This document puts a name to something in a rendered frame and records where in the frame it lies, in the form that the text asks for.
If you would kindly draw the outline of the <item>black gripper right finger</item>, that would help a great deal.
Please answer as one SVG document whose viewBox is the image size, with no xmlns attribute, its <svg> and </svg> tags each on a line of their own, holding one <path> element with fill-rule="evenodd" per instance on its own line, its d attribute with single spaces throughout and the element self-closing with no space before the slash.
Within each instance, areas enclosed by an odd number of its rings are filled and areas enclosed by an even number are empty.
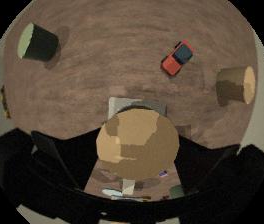
<svg viewBox="0 0 264 224">
<path fill-rule="evenodd" d="M 180 184 L 183 185 L 184 196 L 199 192 L 197 186 L 212 173 L 218 165 L 218 161 L 226 157 L 237 155 L 240 151 L 240 144 L 226 145 L 226 147 L 208 149 L 203 145 L 179 135 L 180 148 L 173 163 L 176 165 L 177 175 L 180 177 Z"/>
</svg>

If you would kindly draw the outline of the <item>orange ring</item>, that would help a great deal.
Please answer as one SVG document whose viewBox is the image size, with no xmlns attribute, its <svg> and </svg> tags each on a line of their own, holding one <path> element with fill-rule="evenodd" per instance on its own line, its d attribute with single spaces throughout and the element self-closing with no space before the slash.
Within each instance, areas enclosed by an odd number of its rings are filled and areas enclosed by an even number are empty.
<svg viewBox="0 0 264 224">
<path fill-rule="evenodd" d="M 151 201 L 151 197 L 143 197 L 143 198 L 144 198 L 143 202 Z"/>
</svg>

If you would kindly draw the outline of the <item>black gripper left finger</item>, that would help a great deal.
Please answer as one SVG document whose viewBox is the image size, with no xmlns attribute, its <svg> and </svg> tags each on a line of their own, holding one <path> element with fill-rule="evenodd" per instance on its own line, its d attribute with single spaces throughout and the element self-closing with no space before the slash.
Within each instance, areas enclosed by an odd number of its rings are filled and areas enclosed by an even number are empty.
<svg viewBox="0 0 264 224">
<path fill-rule="evenodd" d="M 89 131 L 84 135 L 69 137 L 69 139 L 59 140 L 54 136 L 44 135 L 36 131 L 31 132 L 32 140 L 36 144 L 36 149 L 56 157 L 60 161 L 61 167 L 65 169 L 71 177 L 77 190 L 85 189 L 89 177 L 97 161 L 96 139 L 99 136 L 100 128 Z"/>
</svg>

